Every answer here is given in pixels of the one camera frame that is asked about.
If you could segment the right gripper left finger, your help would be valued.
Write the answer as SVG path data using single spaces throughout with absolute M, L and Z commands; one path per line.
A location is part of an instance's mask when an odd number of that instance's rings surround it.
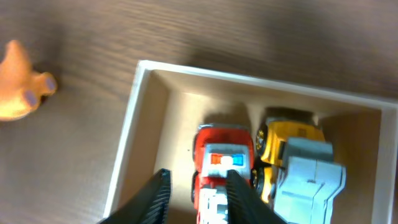
M 171 191 L 171 172 L 160 169 L 125 205 L 100 224 L 165 224 Z

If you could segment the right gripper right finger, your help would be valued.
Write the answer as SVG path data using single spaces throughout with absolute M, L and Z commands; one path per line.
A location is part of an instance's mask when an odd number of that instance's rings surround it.
M 235 170 L 226 179 L 229 224 L 286 224 Z

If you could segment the yellow grey toy truck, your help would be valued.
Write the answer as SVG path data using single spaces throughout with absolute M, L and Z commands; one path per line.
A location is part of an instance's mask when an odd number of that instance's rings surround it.
M 287 223 L 328 224 L 346 168 L 313 122 L 269 118 L 256 134 L 259 163 L 253 184 L 262 201 Z

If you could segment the red toy fire truck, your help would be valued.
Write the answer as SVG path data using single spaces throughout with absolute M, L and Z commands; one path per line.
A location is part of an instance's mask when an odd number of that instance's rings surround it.
M 191 200 L 197 223 L 228 223 L 226 178 L 235 170 L 248 184 L 254 148 L 248 128 L 237 124 L 201 124 L 193 140 Z

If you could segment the orange toy dinosaur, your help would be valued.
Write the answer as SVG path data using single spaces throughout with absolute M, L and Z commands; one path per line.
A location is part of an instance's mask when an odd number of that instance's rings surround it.
M 43 96 L 52 96 L 57 82 L 49 72 L 37 72 L 18 40 L 6 44 L 1 61 L 1 121 L 14 121 L 33 113 Z

